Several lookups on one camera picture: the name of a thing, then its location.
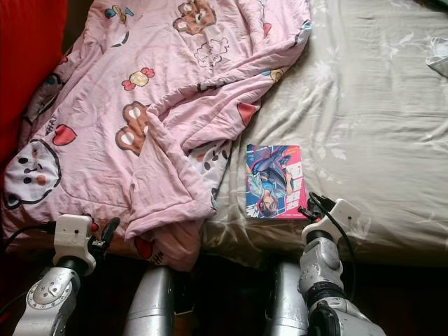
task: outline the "gray bedsheet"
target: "gray bedsheet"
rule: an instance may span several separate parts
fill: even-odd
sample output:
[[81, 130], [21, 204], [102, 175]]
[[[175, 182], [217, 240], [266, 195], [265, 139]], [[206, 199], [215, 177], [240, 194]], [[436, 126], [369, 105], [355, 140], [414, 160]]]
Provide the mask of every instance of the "gray bedsheet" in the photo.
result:
[[448, 265], [448, 79], [426, 66], [448, 15], [411, 0], [311, 0], [307, 53], [233, 146], [203, 249], [259, 267], [303, 223], [245, 218], [246, 144], [298, 144], [307, 189], [362, 212], [358, 259]]

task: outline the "red pillow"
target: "red pillow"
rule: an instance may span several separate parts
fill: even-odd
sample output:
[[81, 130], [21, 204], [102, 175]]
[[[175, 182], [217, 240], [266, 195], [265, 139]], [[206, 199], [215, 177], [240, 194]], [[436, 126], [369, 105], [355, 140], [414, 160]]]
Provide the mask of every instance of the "red pillow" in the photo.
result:
[[20, 115], [61, 60], [67, 0], [1, 0], [0, 170], [17, 148]]

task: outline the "dark floor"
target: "dark floor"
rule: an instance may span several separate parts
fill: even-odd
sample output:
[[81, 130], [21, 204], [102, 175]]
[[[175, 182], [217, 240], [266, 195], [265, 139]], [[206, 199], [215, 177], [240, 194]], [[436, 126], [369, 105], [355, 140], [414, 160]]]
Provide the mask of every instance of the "dark floor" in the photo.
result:
[[[0, 306], [27, 290], [45, 265], [46, 262], [19, 262], [12, 258], [0, 260]], [[83, 280], [67, 336], [120, 335], [145, 268], [145, 262], [108, 257]], [[198, 292], [196, 313], [200, 323], [194, 335], [263, 334], [272, 272], [206, 257], [199, 260], [192, 275]], [[351, 278], [349, 265], [346, 277]], [[354, 303], [388, 336], [446, 335], [447, 280], [448, 269], [359, 265]], [[0, 316], [0, 335], [12, 335], [24, 307], [19, 302]]]

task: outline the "book cover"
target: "book cover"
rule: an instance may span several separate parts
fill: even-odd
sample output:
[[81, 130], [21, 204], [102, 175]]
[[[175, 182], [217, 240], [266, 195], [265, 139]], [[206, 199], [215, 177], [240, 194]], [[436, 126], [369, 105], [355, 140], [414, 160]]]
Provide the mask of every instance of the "book cover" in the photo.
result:
[[306, 218], [299, 146], [255, 146], [246, 150], [246, 215], [252, 218]]

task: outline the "wrinkled blanket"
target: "wrinkled blanket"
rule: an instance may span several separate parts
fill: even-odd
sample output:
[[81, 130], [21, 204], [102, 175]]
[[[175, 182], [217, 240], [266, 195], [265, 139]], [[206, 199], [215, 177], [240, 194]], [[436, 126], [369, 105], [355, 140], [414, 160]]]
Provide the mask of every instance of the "wrinkled blanket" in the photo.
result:
[[[190, 269], [216, 212], [223, 147], [308, 35], [306, 0], [95, 1], [24, 115], [4, 176], [4, 234], [60, 214], [101, 228], [117, 216], [111, 252]], [[215, 148], [210, 160], [192, 155], [200, 146]], [[14, 247], [50, 246], [29, 232]]]

